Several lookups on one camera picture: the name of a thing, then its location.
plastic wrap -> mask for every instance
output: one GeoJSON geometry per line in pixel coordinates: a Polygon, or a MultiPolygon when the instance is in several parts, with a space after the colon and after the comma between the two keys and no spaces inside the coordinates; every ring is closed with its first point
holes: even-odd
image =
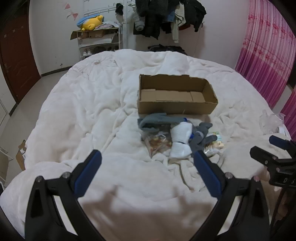
{"type": "Polygon", "coordinates": [[[172,147],[171,136],[167,131],[159,131],[156,134],[142,132],[141,136],[150,157],[158,152],[163,153],[172,147]]]}
{"type": "Polygon", "coordinates": [[[264,135],[279,132],[279,127],[284,125],[285,115],[282,113],[268,115],[266,110],[262,112],[259,119],[260,129],[264,135]]]}

yellow plush toy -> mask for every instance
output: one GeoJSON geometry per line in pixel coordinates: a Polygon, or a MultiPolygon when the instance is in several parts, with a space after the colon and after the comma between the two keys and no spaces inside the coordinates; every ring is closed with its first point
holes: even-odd
{"type": "Polygon", "coordinates": [[[81,30],[94,30],[95,27],[101,25],[103,22],[103,15],[99,15],[95,18],[89,18],[84,21],[84,23],[81,26],[81,30]]]}

blue gripper pad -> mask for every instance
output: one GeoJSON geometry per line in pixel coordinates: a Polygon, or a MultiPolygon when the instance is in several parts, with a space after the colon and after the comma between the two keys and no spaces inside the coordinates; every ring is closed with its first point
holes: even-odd
{"type": "Polygon", "coordinates": [[[93,150],[86,160],[73,170],[71,187],[76,198],[84,196],[101,163],[102,154],[93,150]]]}
{"type": "Polygon", "coordinates": [[[271,136],[269,138],[269,143],[274,146],[277,146],[283,150],[288,150],[290,148],[289,141],[283,140],[283,139],[276,137],[276,136],[271,136]]]}
{"type": "Polygon", "coordinates": [[[215,175],[212,168],[210,167],[210,165],[215,165],[215,166],[217,165],[213,164],[202,151],[196,152],[194,154],[193,159],[194,159],[194,165],[197,168],[198,173],[202,177],[211,196],[219,199],[222,195],[222,190],[223,190],[222,183],[218,179],[218,177],[215,175]]]}

floor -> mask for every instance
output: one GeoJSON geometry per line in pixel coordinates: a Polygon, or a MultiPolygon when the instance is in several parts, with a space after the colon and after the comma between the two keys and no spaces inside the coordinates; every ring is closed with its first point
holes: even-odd
{"type": "Polygon", "coordinates": [[[0,137],[0,146],[8,151],[11,157],[9,162],[6,185],[21,172],[21,169],[15,160],[18,152],[18,146],[23,140],[27,140],[31,131],[34,129],[39,116],[39,111],[43,102],[46,100],[52,88],[67,71],[47,75],[42,77],[26,94],[20,104],[9,118],[4,131],[0,137]]]}

blue pillow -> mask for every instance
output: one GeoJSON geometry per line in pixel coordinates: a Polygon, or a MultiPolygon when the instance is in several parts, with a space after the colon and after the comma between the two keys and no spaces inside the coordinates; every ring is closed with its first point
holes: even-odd
{"type": "Polygon", "coordinates": [[[83,18],[81,18],[81,19],[79,19],[79,21],[77,22],[77,27],[78,28],[81,28],[82,27],[82,24],[85,22],[85,20],[88,20],[88,19],[90,19],[90,18],[95,18],[95,17],[97,17],[97,16],[99,16],[100,14],[98,14],[98,13],[95,13],[95,14],[92,14],[92,15],[89,15],[89,16],[85,16],[85,17],[83,17],[83,18]]]}

